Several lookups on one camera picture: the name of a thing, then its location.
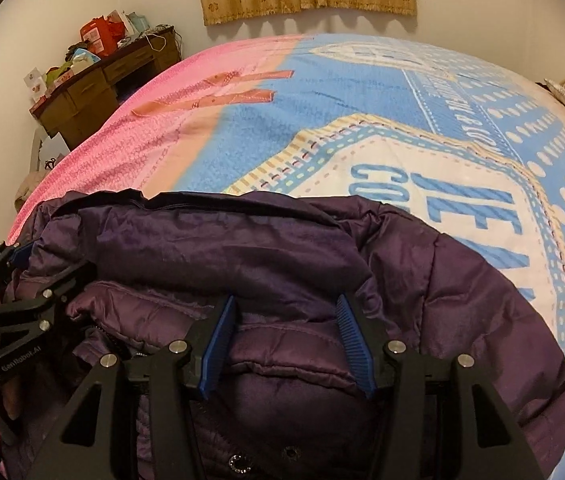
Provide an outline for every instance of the clutter on desk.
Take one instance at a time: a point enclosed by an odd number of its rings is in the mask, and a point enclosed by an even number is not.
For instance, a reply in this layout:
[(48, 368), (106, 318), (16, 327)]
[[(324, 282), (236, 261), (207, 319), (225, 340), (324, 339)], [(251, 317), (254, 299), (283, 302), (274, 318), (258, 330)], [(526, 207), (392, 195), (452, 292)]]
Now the clutter on desk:
[(45, 74), (35, 68), (25, 76), (34, 102), (30, 112), (33, 114), (64, 82), (98, 63), (103, 57), (111, 56), (120, 47), (142, 39), (148, 41), (153, 50), (160, 52), (160, 44), (155, 47), (155, 42), (149, 41), (149, 37), (157, 36), (167, 28), (166, 25), (151, 28), (143, 14), (127, 14), (117, 9), (106, 17), (93, 18), (80, 29), (80, 41), (67, 49), (62, 65), (51, 67)]
[(40, 73), (38, 68), (34, 68), (24, 77), (24, 82), (31, 91), (31, 97), (34, 102), (38, 102), (42, 97), (44, 97), (47, 91), (47, 83)]

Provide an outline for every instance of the purple jacket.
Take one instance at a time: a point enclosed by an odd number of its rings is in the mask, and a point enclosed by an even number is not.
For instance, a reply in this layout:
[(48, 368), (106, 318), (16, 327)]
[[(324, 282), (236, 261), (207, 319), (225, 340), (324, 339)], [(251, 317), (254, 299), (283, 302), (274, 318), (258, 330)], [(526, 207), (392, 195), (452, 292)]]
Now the purple jacket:
[[(41, 203), (20, 243), (37, 239), (16, 297), (32, 297), (84, 258), (97, 282), (67, 307), (110, 337), (154, 351), (205, 316), (204, 297), (232, 293), (239, 325), (216, 394), (192, 402), (208, 478), (365, 478), (379, 409), (357, 391), (335, 321), (355, 290), (387, 337), (433, 356), (475, 357), (514, 413), (546, 474), (565, 449), (565, 359), (541, 316), (474, 251), (390, 205), (359, 197), (296, 200), (274, 193), (70, 193)], [(54, 215), (54, 211), (65, 204)], [(101, 330), (45, 364), (28, 385), (26, 437), (5, 449), (24, 478), (88, 364), (109, 351)], [(147, 399), (138, 412), (142, 478), (152, 478)], [(283, 453), (299, 451), (296, 460)]]

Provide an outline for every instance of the bedsheet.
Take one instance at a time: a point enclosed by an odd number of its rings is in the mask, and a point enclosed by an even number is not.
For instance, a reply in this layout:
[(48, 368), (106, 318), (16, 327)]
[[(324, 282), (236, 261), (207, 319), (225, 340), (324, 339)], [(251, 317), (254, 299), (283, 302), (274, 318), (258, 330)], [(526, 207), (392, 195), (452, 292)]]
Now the bedsheet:
[(209, 49), (61, 161), (9, 239), (41, 200), (128, 187), (392, 203), (501, 270), (565, 352), (565, 108), (483, 60), (329, 34)]

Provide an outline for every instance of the wooden desk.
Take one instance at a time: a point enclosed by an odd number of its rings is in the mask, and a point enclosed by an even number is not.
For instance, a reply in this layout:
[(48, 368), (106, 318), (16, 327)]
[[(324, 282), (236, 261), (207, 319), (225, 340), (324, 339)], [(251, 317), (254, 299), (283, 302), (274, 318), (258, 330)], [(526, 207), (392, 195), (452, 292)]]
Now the wooden desk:
[(32, 114), (50, 136), (60, 133), (75, 149), (112, 116), (120, 97), (180, 61), (173, 27), (158, 36), (136, 40), (76, 74)]

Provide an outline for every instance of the finger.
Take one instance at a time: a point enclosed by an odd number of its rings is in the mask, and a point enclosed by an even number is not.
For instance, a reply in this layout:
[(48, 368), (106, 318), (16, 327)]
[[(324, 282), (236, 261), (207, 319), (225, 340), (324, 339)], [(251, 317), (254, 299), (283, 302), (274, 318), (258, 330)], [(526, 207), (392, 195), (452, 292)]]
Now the finger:
[(3, 395), (3, 406), (11, 420), (16, 420), (22, 413), (22, 395), (20, 376), (7, 381), (0, 386)]

